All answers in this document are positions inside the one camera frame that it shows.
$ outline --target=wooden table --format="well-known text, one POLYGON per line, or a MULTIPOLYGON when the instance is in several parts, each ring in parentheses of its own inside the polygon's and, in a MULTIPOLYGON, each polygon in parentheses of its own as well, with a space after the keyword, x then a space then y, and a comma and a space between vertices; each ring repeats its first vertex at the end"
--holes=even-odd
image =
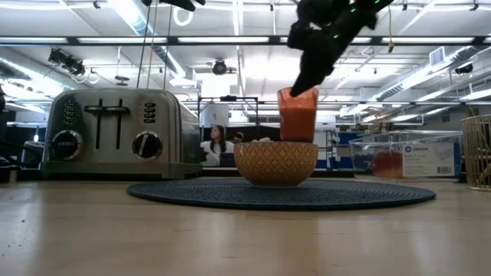
POLYGON ((491 194, 423 183, 392 209, 258 212, 166 205, 125 182, 0 184, 1 276, 414 276, 491 273, 491 194))

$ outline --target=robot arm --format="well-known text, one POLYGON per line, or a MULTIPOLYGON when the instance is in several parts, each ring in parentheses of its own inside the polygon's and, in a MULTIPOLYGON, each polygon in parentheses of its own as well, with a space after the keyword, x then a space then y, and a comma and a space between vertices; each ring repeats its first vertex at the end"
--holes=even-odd
POLYGON ((377 12, 393 0, 301 0, 296 21, 288 35, 288 47, 303 51, 300 74, 291 95, 321 84, 334 63, 365 26, 375 29, 377 12), (311 28, 311 24, 320 29, 311 28))

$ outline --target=toaster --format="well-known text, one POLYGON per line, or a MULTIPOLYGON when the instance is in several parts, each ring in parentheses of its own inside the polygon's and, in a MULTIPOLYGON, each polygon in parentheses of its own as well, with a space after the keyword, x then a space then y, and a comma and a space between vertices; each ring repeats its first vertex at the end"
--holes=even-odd
POLYGON ((159 176, 199 174, 198 118, 163 90, 70 90, 51 105, 41 172, 159 176))

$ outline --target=dark woven placemat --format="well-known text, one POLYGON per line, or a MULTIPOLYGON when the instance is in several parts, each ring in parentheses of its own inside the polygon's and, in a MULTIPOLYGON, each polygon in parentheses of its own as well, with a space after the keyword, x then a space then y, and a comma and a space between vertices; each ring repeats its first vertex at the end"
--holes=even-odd
POLYGON ((291 189, 257 188, 244 179, 189 179, 136 184, 132 196, 224 209, 329 211, 385 208, 434 199, 427 189, 373 182, 307 180, 291 189))

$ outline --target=container label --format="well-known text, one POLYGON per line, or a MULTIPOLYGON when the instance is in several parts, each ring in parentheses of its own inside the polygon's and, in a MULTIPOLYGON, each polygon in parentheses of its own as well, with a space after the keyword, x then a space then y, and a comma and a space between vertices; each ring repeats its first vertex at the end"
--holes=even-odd
POLYGON ((403 145, 404 177, 455 176, 460 163, 459 147, 453 143, 411 143, 403 145))

